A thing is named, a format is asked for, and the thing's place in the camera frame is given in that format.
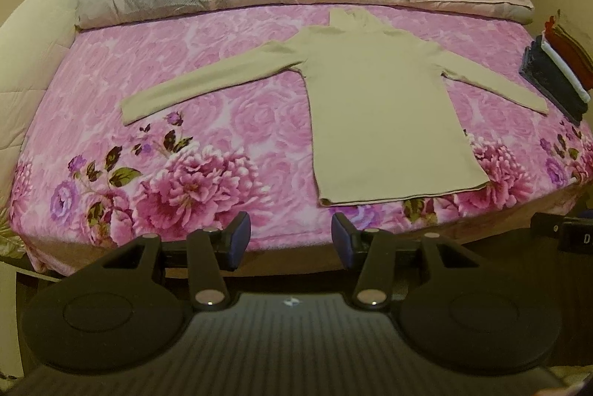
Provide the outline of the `pink rose floral bedsheet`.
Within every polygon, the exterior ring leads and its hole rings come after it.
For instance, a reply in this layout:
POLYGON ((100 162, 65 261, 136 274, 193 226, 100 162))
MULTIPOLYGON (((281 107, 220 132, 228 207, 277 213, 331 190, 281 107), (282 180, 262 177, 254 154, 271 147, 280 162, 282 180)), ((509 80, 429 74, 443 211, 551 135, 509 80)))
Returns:
MULTIPOLYGON (((26 134, 6 209, 33 267, 72 274, 147 231, 168 240, 237 211, 249 273, 328 270, 305 85, 293 72, 205 95, 126 126, 120 100, 328 21, 326 5, 264 6, 79 34, 26 134)), ((592 183, 592 135, 466 84, 446 88, 490 182, 473 192, 345 208, 355 226, 439 226, 464 240, 567 212, 592 183)))

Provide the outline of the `beige long-sleeve turtleneck shirt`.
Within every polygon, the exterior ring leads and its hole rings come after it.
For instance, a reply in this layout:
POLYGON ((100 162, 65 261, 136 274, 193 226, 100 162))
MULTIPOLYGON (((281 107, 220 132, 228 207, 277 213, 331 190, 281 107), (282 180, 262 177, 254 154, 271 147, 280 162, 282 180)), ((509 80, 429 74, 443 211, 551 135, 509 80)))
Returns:
POLYGON ((264 43, 122 101, 125 124, 285 70, 309 100, 319 199, 329 205, 448 195, 487 184, 445 81, 466 83, 540 114, 546 101, 506 77, 380 22, 332 9, 324 26, 264 43))

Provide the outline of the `stack of folded dark clothes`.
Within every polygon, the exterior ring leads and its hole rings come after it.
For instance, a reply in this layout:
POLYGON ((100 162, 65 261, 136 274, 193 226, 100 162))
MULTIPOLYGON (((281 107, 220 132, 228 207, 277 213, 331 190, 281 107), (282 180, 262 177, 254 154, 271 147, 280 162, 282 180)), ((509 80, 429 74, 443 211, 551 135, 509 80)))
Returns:
POLYGON ((520 75, 578 126, 592 103, 592 36, 558 10, 525 49, 520 75))

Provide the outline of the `cream padded bed side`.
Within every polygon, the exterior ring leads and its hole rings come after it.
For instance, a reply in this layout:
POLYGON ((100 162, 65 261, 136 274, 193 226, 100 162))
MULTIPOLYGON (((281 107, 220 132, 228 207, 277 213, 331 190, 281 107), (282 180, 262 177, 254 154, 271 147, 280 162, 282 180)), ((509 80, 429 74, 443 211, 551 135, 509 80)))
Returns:
POLYGON ((28 127, 76 36, 77 0, 24 0, 1 26, 1 204, 28 127))

